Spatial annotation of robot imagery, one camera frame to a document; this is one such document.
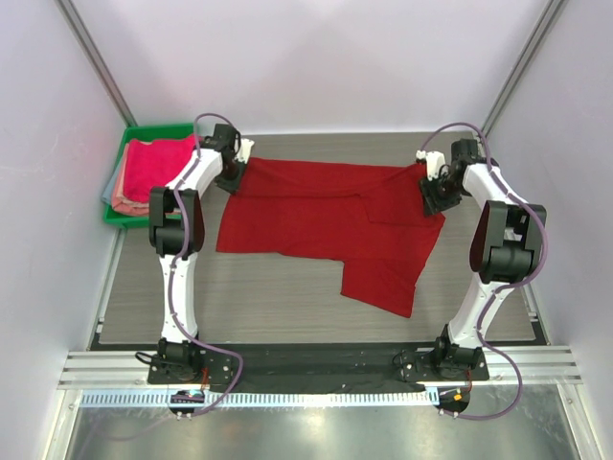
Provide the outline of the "dark red t-shirt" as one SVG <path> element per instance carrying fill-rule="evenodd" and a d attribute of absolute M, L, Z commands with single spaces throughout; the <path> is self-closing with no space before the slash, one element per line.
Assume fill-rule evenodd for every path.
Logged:
<path fill-rule="evenodd" d="M 228 199 L 216 249 L 340 262 L 342 295 L 408 318 L 444 224 L 424 213 L 425 177 L 419 163 L 255 158 Z"/>

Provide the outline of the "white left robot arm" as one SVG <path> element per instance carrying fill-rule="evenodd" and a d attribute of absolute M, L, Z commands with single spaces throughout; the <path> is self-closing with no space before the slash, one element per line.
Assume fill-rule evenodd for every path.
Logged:
<path fill-rule="evenodd" d="M 198 339 L 194 313 L 194 274 L 205 240 L 201 197 L 211 185 L 233 193 L 246 170 L 251 141 L 242 144 L 229 121 L 201 137 L 193 123 L 193 151 L 180 173 L 149 194 L 148 235 L 162 269 L 164 325 L 157 351 L 148 362 L 148 382 L 192 383 L 211 364 L 232 364 L 239 356 Z"/>

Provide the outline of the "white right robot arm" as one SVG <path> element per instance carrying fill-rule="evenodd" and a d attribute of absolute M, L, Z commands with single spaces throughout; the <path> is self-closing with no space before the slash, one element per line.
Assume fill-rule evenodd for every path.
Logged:
<path fill-rule="evenodd" d="M 476 140 L 461 139 L 451 150 L 449 160 L 438 151 L 417 151 L 417 162 L 426 167 L 420 192 L 428 217 L 458 205 L 464 196 L 478 204 L 481 215 L 469 248 L 473 276 L 458 312 L 415 365 L 427 379 L 486 379 L 483 341 L 509 294 L 529 283 L 542 265 L 547 212 L 517 195 L 499 165 L 480 155 Z"/>

